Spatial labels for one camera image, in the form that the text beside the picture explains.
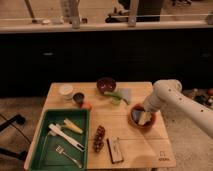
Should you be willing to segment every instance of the cable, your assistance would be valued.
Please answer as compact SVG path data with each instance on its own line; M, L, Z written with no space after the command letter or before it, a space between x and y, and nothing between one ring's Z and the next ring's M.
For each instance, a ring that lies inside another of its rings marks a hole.
M5 120L5 121L8 121L8 119L6 117L4 117L1 113L0 113L0 116ZM27 141L29 144L31 144L31 141L30 139L19 129L17 128L15 125L11 124Z

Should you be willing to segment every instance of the cabinet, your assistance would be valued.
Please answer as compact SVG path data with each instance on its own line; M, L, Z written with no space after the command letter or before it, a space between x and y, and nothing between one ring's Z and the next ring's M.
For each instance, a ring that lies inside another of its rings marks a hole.
M46 95L52 82L179 79L213 87L213 30L171 29L0 35L0 96Z

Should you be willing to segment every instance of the wooden table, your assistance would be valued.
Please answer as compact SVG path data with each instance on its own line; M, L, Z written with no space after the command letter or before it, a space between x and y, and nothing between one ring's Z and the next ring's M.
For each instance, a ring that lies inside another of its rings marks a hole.
M67 84L74 87L74 93L84 93L85 101L90 102L93 106L90 113L87 169L159 168L176 166L176 160L160 112L156 114L156 122L149 130L139 130L128 122L128 115L132 106L142 102L145 97L152 92L152 84L150 82L118 82L118 88L131 89L132 97L130 105L126 105L122 101L119 106L113 105L110 97L102 96L96 88L96 83ZM64 100L60 96L58 93L60 85L62 85L62 83L53 83L50 87L25 161L25 169L28 168L31 159L44 111L47 109L76 108L73 101ZM105 127L105 138L120 138L124 162L119 164L111 163L106 141L102 151L99 154L94 153L92 144L98 125Z

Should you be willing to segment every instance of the fork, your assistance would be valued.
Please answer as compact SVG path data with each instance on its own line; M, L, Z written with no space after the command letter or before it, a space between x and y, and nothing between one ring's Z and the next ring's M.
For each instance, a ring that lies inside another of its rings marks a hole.
M55 149L56 152L58 152L59 154L63 154L64 156L66 156L67 158L69 158L70 160L72 160L79 168L82 168L82 164L76 160L75 158L69 156L65 151L64 148L61 147L60 145L58 145Z

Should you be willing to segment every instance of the bunch of grapes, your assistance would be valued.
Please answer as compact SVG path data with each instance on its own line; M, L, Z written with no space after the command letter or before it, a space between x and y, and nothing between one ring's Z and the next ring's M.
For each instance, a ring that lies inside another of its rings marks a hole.
M99 153L104 146L104 142L103 142L104 135L105 135L105 128L99 125L97 128L94 143L93 143L93 148L96 153Z

